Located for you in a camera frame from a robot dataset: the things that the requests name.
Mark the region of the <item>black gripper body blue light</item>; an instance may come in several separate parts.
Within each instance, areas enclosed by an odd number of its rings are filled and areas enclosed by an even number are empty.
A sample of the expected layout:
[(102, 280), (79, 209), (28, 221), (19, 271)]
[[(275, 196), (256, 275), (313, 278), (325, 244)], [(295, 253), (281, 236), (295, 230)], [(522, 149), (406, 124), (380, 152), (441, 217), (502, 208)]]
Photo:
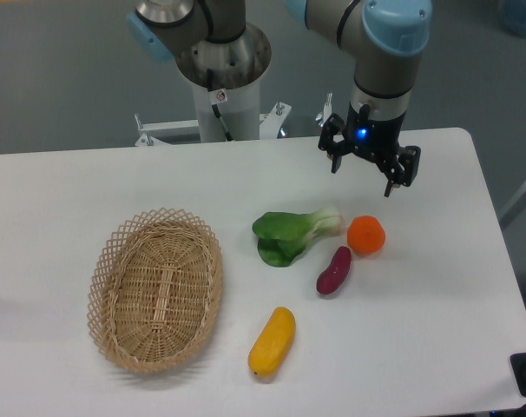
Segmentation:
[(375, 121), (368, 117), (361, 124), (359, 113), (350, 105), (344, 129), (349, 152), (369, 162), (391, 162), (398, 151), (398, 137), (403, 121), (404, 113), (386, 121)]

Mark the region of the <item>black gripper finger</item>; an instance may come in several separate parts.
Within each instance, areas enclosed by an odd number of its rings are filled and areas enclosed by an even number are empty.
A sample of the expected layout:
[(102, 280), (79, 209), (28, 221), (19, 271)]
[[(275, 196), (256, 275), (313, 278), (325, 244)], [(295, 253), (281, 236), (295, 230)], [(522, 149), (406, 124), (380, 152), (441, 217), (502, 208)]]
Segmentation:
[(375, 163), (387, 178), (384, 197), (394, 189), (410, 187), (418, 174), (421, 148), (418, 146), (393, 146), (379, 148), (374, 152)]
[(336, 113), (332, 113), (325, 120), (319, 136), (318, 148), (327, 153), (327, 157), (332, 162), (333, 174), (338, 172), (342, 158), (353, 153), (354, 143), (345, 137), (345, 122)]

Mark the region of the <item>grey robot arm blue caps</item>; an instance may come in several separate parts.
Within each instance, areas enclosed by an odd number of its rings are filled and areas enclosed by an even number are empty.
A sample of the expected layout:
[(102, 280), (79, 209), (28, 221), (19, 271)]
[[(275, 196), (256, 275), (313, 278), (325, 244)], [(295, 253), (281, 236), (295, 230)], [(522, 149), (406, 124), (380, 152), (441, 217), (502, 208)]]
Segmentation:
[[(354, 58), (346, 117), (324, 115), (319, 149), (375, 164), (389, 189), (410, 186), (420, 149), (398, 137), (429, 40), (428, 1), (289, 1), (289, 13)], [(154, 60), (173, 60), (191, 84), (203, 142), (260, 138), (259, 84), (271, 61), (266, 35), (242, 1), (140, 1), (127, 15)]]

